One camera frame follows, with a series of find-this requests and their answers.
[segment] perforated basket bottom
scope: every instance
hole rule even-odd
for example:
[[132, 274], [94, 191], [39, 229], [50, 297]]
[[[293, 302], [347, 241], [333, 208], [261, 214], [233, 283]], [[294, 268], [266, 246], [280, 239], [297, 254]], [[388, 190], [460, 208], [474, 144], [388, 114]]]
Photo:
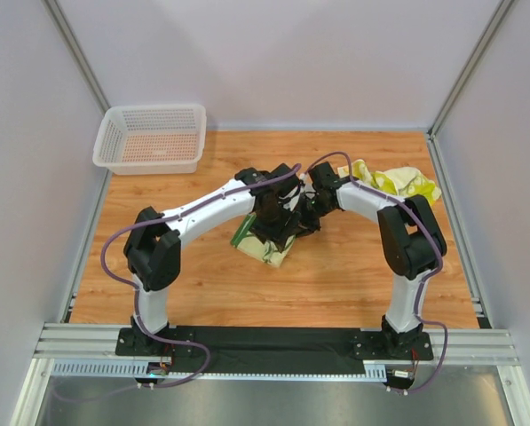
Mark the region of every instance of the perforated basket bottom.
[[129, 135], [121, 162], [191, 161], [197, 154], [197, 135]]

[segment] laundry basket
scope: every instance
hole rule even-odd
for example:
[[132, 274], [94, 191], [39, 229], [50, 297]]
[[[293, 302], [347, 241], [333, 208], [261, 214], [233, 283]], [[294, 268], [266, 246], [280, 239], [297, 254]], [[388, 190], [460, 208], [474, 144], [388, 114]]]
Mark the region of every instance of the laundry basket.
[[206, 121], [201, 105], [115, 106], [99, 128], [93, 162], [117, 175], [193, 173]]

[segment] yellow cloth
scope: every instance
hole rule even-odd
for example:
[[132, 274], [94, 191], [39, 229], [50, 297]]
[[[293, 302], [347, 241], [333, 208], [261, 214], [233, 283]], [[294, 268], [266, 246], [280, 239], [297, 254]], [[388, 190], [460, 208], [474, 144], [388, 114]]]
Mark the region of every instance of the yellow cloth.
[[[411, 197], [421, 194], [430, 205], [440, 198], [442, 191], [430, 179], [415, 167], [399, 167], [387, 171], [369, 172], [367, 164], [363, 160], [352, 163], [353, 175], [361, 182], [374, 188], [402, 197]], [[349, 175], [347, 166], [338, 167], [337, 174], [343, 178]]]

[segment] wall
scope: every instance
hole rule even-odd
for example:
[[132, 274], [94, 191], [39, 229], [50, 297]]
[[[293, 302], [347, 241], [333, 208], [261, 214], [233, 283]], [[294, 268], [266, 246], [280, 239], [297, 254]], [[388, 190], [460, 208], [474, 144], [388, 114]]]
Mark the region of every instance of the wall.
[[0, 0], [0, 425], [67, 290], [100, 118], [42, 4]]
[[530, 386], [530, 0], [516, 2], [439, 134], [497, 327]]
[[426, 128], [498, 0], [60, 0], [113, 105], [227, 129]]

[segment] wooden surface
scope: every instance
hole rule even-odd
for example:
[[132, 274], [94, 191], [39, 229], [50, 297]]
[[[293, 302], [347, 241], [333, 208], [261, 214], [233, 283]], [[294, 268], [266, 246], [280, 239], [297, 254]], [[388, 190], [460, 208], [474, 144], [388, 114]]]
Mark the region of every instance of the wooden surface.
[[[398, 132], [209, 132], [197, 172], [191, 175], [113, 176], [99, 220], [71, 322], [127, 324], [132, 291], [100, 269], [103, 242], [152, 205], [171, 209], [224, 184], [254, 166], [272, 170], [286, 162], [303, 167], [334, 150], [363, 158], [371, 170], [415, 166], [434, 178], [422, 133]], [[334, 166], [343, 165], [333, 157]], [[477, 327], [454, 238], [442, 201], [433, 207], [446, 237], [444, 272], [431, 280], [423, 314], [450, 327]], [[392, 273], [384, 261], [379, 230], [363, 217], [336, 211], [319, 233], [296, 241], [280, 269], [229, 245], [241, 218], [191, 243], [182, 273], [170, 287], [170, 322], [183, 325], [378, 327], [391, 300]], [[126, 238], [107, 253], [113, 270], [129, 277]]]

